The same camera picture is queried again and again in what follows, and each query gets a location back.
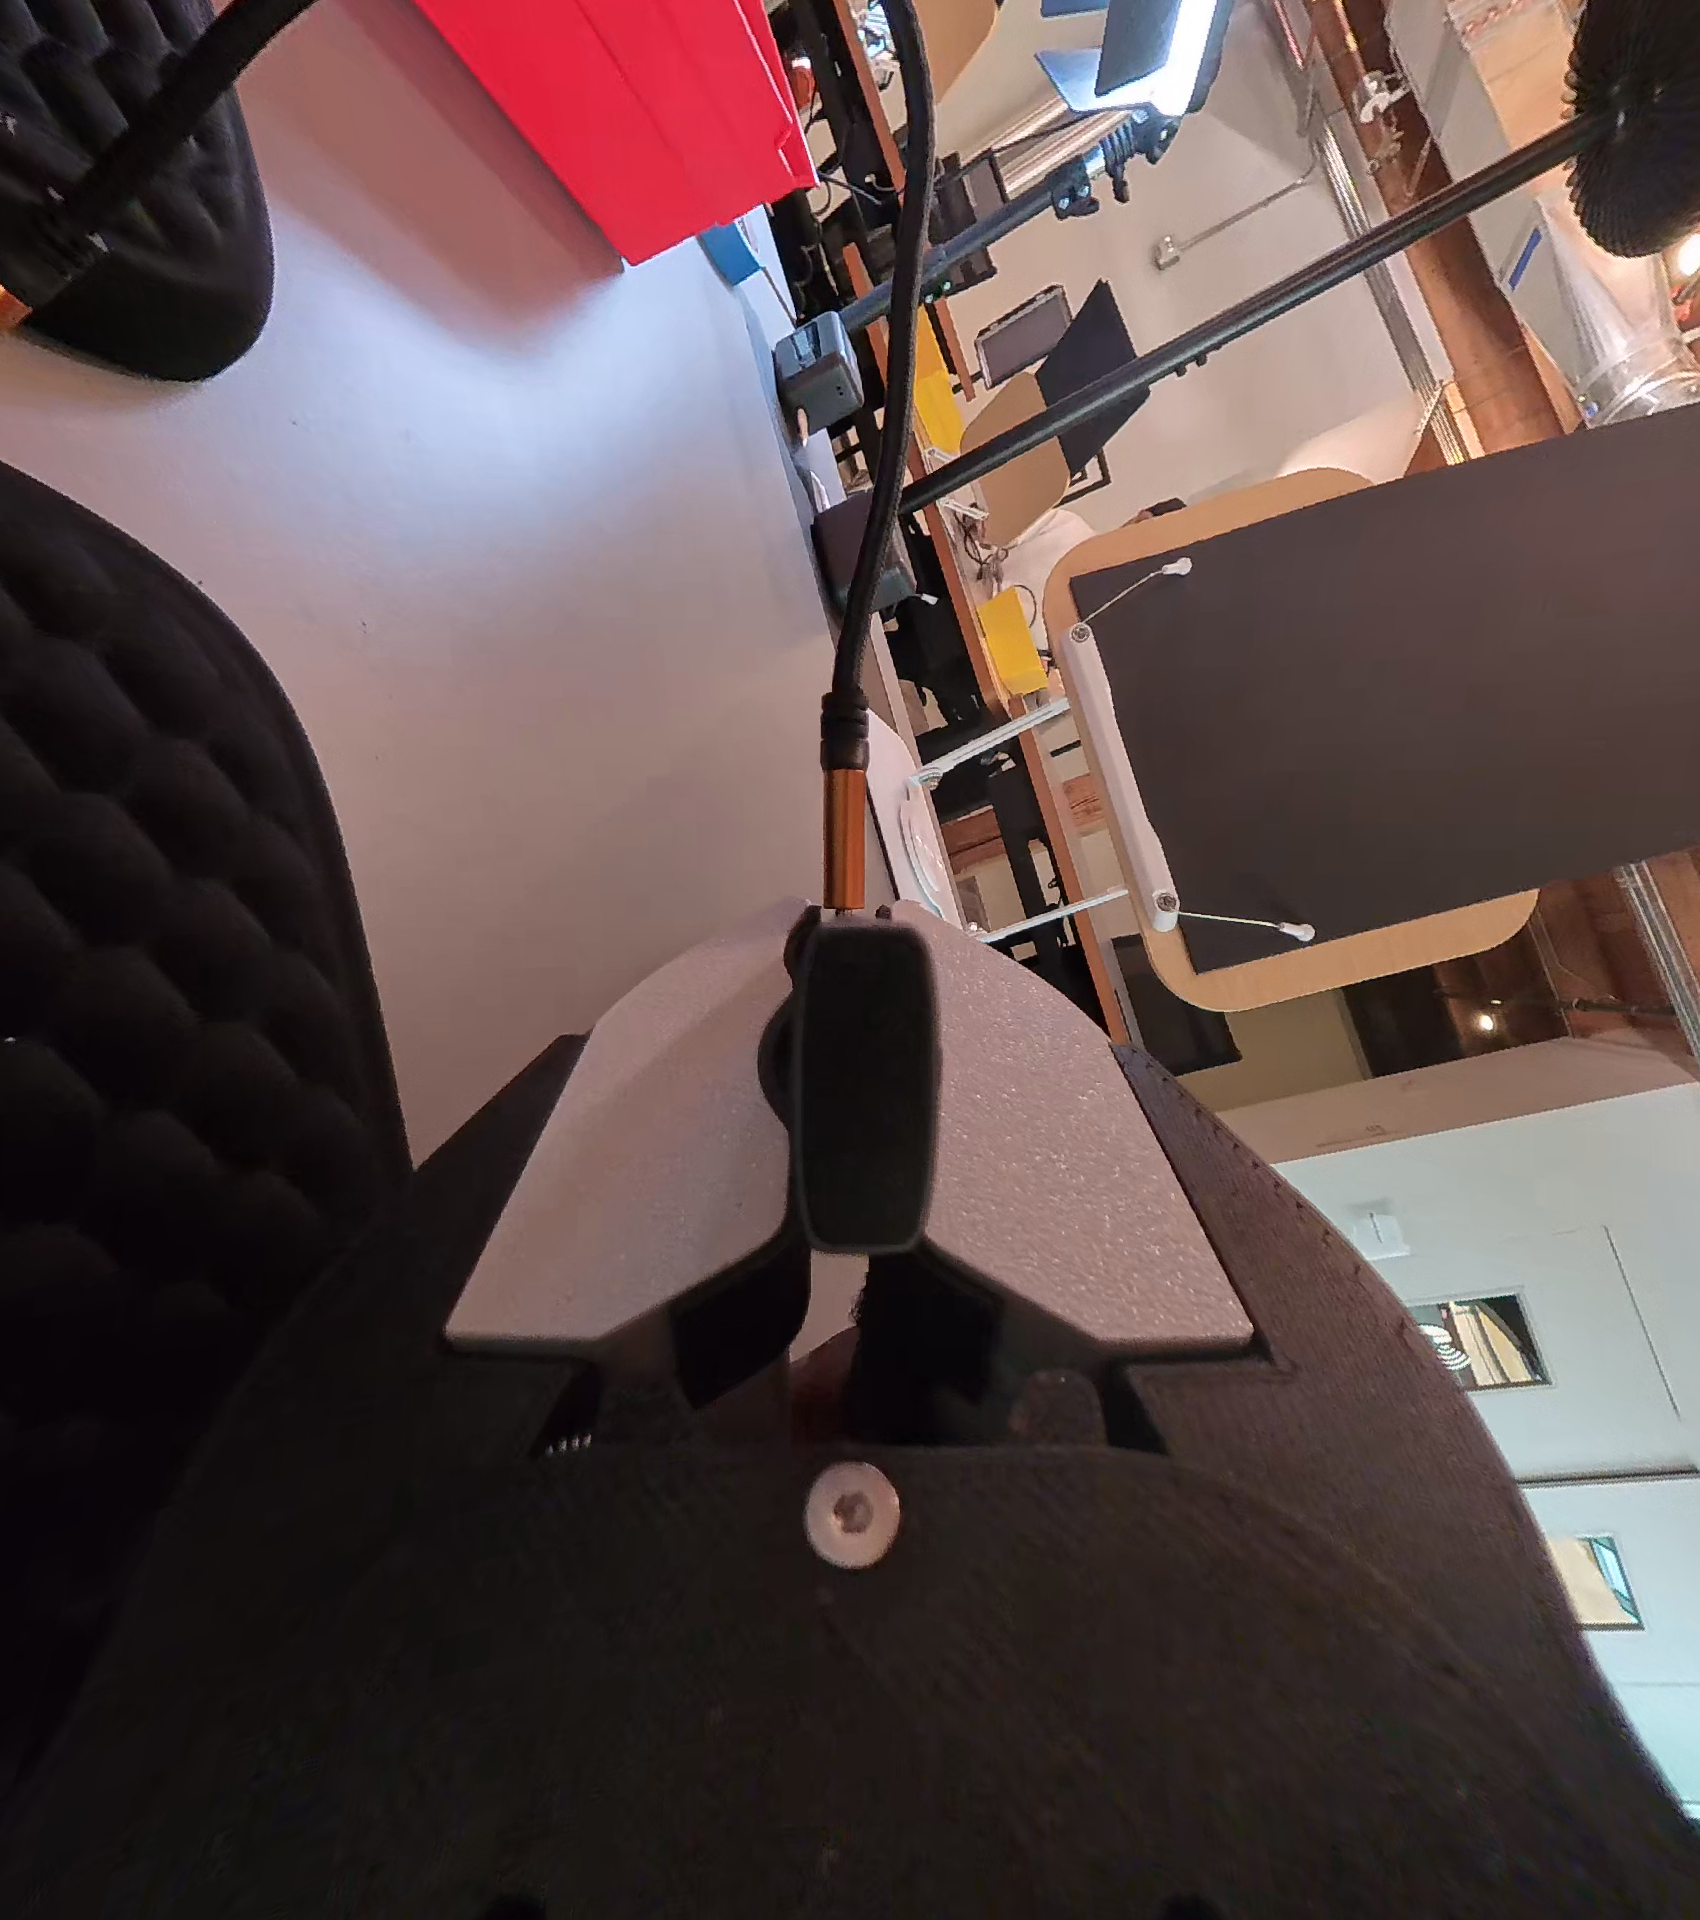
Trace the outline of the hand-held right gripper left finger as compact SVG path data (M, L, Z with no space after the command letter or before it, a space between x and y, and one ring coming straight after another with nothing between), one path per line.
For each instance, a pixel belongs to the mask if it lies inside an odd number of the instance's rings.
M805 913L773 900L601 1014L450 1313L451 1348L671 1380L694 1408L789 1350L810 1255L760 1053Z

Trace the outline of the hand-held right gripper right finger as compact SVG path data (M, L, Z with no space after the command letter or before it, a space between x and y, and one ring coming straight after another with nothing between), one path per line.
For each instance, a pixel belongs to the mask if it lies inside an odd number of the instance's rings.
M870 1259L863 1414L1006 1421L1029 1380L1257 1350L1174 1163L1101 1026L908 903L939 1047L933 1169L910 1252Z

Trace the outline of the white round plate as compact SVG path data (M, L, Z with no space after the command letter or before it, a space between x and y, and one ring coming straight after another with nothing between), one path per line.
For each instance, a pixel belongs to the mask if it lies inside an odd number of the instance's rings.
M966 933L970 918L957 895L931 791L912 779L865 776L865 843L875 857L875 886L884 903L912 903Z

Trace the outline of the white mounting bar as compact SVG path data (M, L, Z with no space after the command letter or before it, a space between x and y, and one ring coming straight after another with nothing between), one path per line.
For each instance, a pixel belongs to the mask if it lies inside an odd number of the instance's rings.
M1057 669L1088 771L1101 798L1101 823L1126 881L1140 929L1168 936L1180 899L1169 860L1143 804L1118 721L1111 683L1088 621L1066 629Z

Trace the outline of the yellow box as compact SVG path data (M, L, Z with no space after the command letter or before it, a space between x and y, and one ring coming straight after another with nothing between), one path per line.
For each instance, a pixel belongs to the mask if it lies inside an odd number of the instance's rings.
M1044 646L1041 621L1028 588L1006 587L975 605L973 619L988 666L1003 697L1045 706L1062 683Z

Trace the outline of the black panel on plywood board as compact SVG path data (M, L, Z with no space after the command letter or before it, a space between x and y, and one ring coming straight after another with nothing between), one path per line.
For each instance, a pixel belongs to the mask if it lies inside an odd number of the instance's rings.
M1367 486L1310 470L1080 542L1213 1012L1496 948L1536 895L1700 849L1700 403Z

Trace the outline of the large black dimpled cushion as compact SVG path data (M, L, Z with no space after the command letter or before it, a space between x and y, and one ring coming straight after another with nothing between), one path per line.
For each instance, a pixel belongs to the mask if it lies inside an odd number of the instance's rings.
M234 1386L409 1167L285 692L0 462L0 1816Z

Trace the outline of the grey metal box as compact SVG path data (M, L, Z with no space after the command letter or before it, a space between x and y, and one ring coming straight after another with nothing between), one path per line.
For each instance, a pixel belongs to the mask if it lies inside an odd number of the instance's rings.
M775 403L795 442L835 431L865 405L862 368L841 315L799 322L770 355Z

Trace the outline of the small grey monitor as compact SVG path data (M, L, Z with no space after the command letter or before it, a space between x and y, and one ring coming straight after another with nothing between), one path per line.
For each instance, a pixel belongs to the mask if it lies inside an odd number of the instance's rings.
M1051 284L999 315L973 337L973 358L983 389L997 389L1036 371L1057 348L1074 320L1064 286Z

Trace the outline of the black boom pole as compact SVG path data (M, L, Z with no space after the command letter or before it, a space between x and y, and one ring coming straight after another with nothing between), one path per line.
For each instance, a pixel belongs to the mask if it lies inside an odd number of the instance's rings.
M1205 363L1221 348L1294 315L1319 297L1367 277L1413 247L1464 222L1519 186L1557 166L1578 163L1606 144L1617 126L1617 112L1586 112L1563 121L1557 130L1525 144L1499 163L1451 183L1436 196L1413 205L1384 225L1361 232L1342 249L1319 256L1274 286L1230 305L1188 332L1143 353L1114 372L1082 387L1028 421L988 438L977 451L959 454L933 477L912 482L899 498L899 517L915 517L957 494L983 477L1006 468L1045 441L1062 438L1095 421L1108 408L1154 384Z

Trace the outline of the black dimpled cushion white logo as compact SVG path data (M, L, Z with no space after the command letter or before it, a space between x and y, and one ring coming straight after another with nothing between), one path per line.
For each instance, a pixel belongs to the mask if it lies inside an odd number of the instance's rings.
M212 20L205 2L0 2L0 234L87 170ZM102 244L28 331L163 382L213 378L257 342L273 253L232 95L102 228Z

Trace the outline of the red plastic bin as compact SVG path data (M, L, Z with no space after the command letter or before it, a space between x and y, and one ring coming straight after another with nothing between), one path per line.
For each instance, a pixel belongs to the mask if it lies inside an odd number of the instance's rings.
M763 5L417 12L629 268L817 184Z

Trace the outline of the led panel light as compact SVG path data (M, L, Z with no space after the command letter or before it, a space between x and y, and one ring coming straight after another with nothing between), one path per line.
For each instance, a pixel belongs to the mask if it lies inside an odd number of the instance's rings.
M1150 110L1174 125L1205 107L1221 69L1231 2L1044 2L1044 23L1095 16L1095 51L1038 51L1076 114Z

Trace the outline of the round black grid light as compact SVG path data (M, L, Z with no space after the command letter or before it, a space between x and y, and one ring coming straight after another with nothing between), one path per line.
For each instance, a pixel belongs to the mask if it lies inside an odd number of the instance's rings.
M1647 259L1700 226L1700 2L1586 2L1568 107L1601 128L1568 175L1596 249Z

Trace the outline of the wall window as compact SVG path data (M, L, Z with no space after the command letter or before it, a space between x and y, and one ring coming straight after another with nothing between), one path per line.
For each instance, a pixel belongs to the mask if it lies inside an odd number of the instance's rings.
M1647 1630L1621 1548L1606 1532L1548 1532L1541 1539L1572 1619L1592 1634Z
M1469 1394L1553 1384L1519 1292L1469 1294L1406 1307L1448 1377Z

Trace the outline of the silver air duct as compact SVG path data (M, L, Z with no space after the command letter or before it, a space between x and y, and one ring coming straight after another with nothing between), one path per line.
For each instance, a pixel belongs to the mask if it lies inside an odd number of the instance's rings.
M1566 382L1586 426L1644 421L1700 405L1700 365L1660 283L1617 301L1603 286L1573 309Z

